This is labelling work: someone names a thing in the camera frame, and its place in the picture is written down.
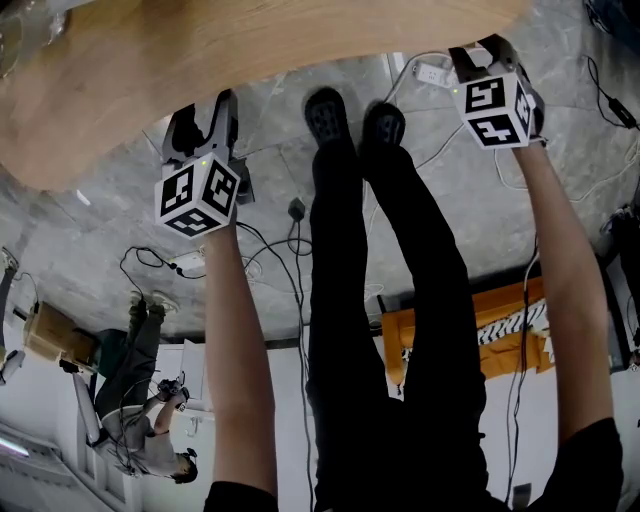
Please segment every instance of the dark pants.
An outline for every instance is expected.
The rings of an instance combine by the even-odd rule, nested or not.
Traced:
[[[127,354],[96,397],[95,408],[100,418],[121,406],[144,405],[156,370],[164,308],[151,306],[147,315],[147,305],[140,301],[131,306],[129,315],[129,332],[125,340]]]
[[[4,313],[7,309],[7,299],[9,298],[9,292],[11,291],[11,282],[16,276],[16,271],[13,268],[6,268],[2,281],[0,282],[0,312],[2,313],[1,321],[4,321]],[[0,329],[0,347],[4,348],[4,329]]]
[[[316,511],[409,510],[398,505],[413,501],[411,493],[432,502],[425,484],[449,503],[487,497],[478,432],[485,379],[473,302],[438,205],[401,147],[369,148],[358,159],[353,145],[332,142],[318,151],[313,173],[307,391],[319,452]],[[388,396],[364,310],[363,175],[413,275],[416,336],[404,403]]]

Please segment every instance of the power strip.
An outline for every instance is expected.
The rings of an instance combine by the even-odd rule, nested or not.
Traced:
[[[451,89],[458,84],[455,70],[444,69],[425,62],[418,62],[413,74],[420,82],[437,85],[445,89]]]
[[[200,251],[193,251],[182,256],[171,258],[169,263],[175,263],[182,270],[192,270],[194,268],[204,267],[204,258]]]

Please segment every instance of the person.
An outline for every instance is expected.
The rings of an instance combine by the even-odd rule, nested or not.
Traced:
[[[188,390],[171,395],[160,391],[147,399],[153,378],[160,328],[165,315],[178,305],[162,292],[152,293],[148,305],[139,292],[132,292],[126,354],[117,370],[108,377],[95,400],[95,409],[107,438],[96,452],[120,471],[132,475],[172,478],[176,484],[193,482],[198,469],[192,454],[176,453],[170,439],[171,419],[177,407],[185,403]],[[147,415],[164,404],[151,427]]]
[[[371,108],[359,153],[335,90],[314,94],[305,117],[319,146],[310,218],[307,384],[318,448],[315,511],[508,510],[487,491],[479,432],[485,378],[467,269],[436,201],[400,145],[402,113],[385,103]],[[613,511],[622,485],[622,448],[613,420],[603,283],[543,146],[533,143],[514,154],[534,212],[558,393],[556,464],[529,510]],[[404,402],[389,397],[363,306],[363,179],[413,275],[416,333]],[[206,349],[217,450],[205,510],[274,511],[273,392],[233,226],[209,235],[206,260]],[[446,351],[443,339],[455,340]],[[357,359],[344,357],[347,350]]]

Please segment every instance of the leg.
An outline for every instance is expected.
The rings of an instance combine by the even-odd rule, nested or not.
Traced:
[[[0,312],[2,313],[2,319],[4,320],[5,309],[7,308],[7,299],[9,298],[9,291],[11,290],[11,281],[16,276],[16,268],[8,266],[4,270],[2,282],[0,283]],[[4,362],[5,356],[4,345],[4,333],[3,329],[0,329],[0,364]]]
[[[129,308],[129,331],[127,332],[126,345],[130,347],[138,337],[140,328],[147,319],[147,303],[141,296],[137,301],[133,301]]]
[[[115,375],[104,383],[96,397],[96,412],[100,418],[121,406],[142,406],[147,401],[149,382],[156,368],[164,315],[161,306],[149,308],[149,316],[139,328],[124,362]]]
[[[417,460],[425,453],[432,461],[438,459],[443,485],[464,481],[470,491],[485,493],[486,462],[478,422],[486,393],[467,269],[451,229],[399,140],[367,144],[367,138],[376,139],[371,124],[385,115],[404,126],[397,109],[388,105],[374,109],[365,121],[362,158],[415,287],[416,335],[405,383],[407,429]],[[396,133],[401,139],[403,130]],[[429,234],[426,247],[422,233]],[[439,351],[447,355],[433,357]],[[428,420],[426,404],[436,415]],[[425,436],[425,431],[432,435]]]
[[[380,451],[371,452],[381,444],[380,438],[374,440],[379,426],[375,423],[384,418],[382,409],[388,399],[384,365],[369,334],[363,305],[367,242],[362,177],[342,100],[335,91],[321,93],[327,95],[326,103],[316,95],[309,104],[338,110],[328,124],[337,122],[341,136],[319,137],[307,106],[307,122],[320,139],[313,164],[316,197],[311,211],[313,288],[307,385],[319,453],[318,511],[348,501],[347,487],[354,495],[366,495],[354,488],[354,475],[374,471],[382,462]],[[349,353],[358,354],[357,359]]]

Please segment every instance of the wooden table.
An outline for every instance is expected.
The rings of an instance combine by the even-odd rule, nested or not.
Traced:
[[[26,185],[65,190],[115,146],[221,90],[326,60],[467,44],[529,4],[98,0],[0,80],[0,162]]]

